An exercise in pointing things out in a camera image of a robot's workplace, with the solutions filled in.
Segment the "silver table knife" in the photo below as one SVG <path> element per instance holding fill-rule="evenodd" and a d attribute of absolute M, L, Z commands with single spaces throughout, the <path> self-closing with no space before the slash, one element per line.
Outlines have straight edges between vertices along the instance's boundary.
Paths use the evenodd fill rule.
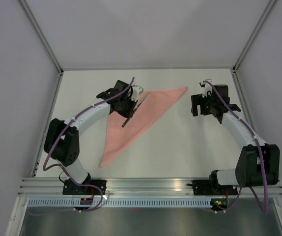
<path fill-rule="evenodd" d="M 138 110 L 138 108 L 141 106 L 141 104 L 144 102 L 144 100 L 148 97 L 148 95 L 149 95 L 149 93 L 147 93 L 147 94 L 136 104 L 135 108 L 133 109 L 132 115 L 124 121 L 124 123 L 123 123 L 122 126 L 121 126 L 122 128 L 124 128 L 124 127 L 127 125 L 127 123 L 130 121 L 130 119 L 133 117 L 133 115 L 135 114 L 135 112 Z"/>

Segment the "pink cloth napkin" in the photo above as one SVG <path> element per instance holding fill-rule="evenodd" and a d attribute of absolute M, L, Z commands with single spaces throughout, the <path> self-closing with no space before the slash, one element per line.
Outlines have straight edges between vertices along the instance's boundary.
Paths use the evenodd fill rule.
<path fill-rule="evenodd" d="M 103 168 L 115 160 L 150 126 L 166 113 L 187 91 L 187 87 L 146 91 L 140 95 L 143 103 L 133 117 L 126 119 L 117 113 L 108 116 L 104 153 L 100 167 Z"/>

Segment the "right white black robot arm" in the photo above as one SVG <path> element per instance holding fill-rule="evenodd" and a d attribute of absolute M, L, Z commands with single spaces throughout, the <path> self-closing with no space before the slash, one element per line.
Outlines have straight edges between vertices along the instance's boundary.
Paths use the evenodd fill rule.
<path fill-rule="evenodd" d="M 212 115 L 231 134 L 241 150 L 235 168 L 211 172 L 209 191 L 220 194 L 226 185 L 256 187 L 277 184 L 279 147 L 267 143 L 254 132 L 239 106 L 230 103 L 227 85 L 212 85 L 208 81 L 199 85 L 204 92 L 191 96 L 192 115 Z"/>

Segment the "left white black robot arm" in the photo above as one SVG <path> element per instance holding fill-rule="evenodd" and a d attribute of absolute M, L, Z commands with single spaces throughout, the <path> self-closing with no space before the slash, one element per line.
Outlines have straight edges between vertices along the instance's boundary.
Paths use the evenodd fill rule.
<path fill-rule="evenodd" d="M 80 136 L 113 112 L 126 119 L 132 118 L 142 93 L 143 88 L 134 85 L 134 78 L 129 84 L 118 80 L 113 88 L 96 95 L 91 105 L 73 117 L 53 119 L 44 143 L 47 157 L 43 171 L 60 167 L 74 184 L 74 189 L 81 195 L 87 194 L 91 189 L 91 177 L 79 160 Z"/>

